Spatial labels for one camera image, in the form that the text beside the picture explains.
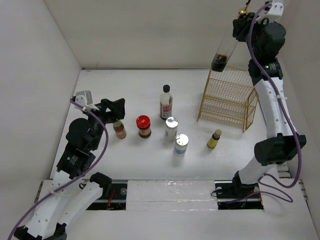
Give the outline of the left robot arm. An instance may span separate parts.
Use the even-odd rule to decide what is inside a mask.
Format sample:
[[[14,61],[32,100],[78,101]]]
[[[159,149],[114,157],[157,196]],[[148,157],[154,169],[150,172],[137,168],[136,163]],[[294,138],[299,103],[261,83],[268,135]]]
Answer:
[[[98,198],[107,198],[112,191],[112,179],[96,172],[79,190],[83,177],[104,156],[108,140],[98,157],[97,150],[103,135],[108,136],[107,124],[125,117],[125,99],[102,99],[93,104],[84,93],[70,103],[87,117],[77,118],[69,125],[67,144],[56,166],[48,193],[39,199],[16,223],[9,239],[65,240],[72,225]]]

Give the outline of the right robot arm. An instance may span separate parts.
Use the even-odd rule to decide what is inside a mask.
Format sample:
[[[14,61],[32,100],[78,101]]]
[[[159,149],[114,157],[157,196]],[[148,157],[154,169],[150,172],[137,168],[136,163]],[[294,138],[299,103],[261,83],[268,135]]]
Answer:
[[[232,36],[247,44],[251,59],[248,72],[258,94],[260,108],[266,125],[266,140],[254,146],[253,159],[232,179],[231,191],[244,197],[257,186],[268,171],[294,157],[298,158],[296,176],[290,188],[299,180],[302,169],[302,148],[305,135],[294,127],[283,90],[283,71],[277,55],[285,43],[285,28],[265,17],[258,22],[258,13],[249,12],[235,19]]]

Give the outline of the glass cruet gold spout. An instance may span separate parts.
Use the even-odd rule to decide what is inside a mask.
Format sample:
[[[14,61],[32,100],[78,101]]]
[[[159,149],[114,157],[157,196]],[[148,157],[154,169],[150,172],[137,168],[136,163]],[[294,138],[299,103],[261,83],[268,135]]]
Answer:
[[[251,13],[248,12],[250,2],[251,1],[248,0],[245,3],[245,6],[238,11],[237,18],[240,16],[250,15],[250,25],[251,25],[253,16],[255,14],[252,12]],[[231,25],[227,27],[225,35],[222,38],[221,43],[217,49],[217,52],[213,57],[213,60],[211,62],[212,71],[222,72],[225,69],[237,44],[238,44],[238,41],[233,37],[233,22],[232,22]]]

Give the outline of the small red sauce bottle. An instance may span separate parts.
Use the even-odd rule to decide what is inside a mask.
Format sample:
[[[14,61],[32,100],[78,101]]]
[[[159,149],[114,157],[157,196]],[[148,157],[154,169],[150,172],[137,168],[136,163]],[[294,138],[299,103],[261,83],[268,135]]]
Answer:
[[[121,120],[118,120],[113,123],[113,130],[114,130],[116,137],[118,139],[123,139],[127,135],[126,129],[125,129],[124,124],[122,123]]]

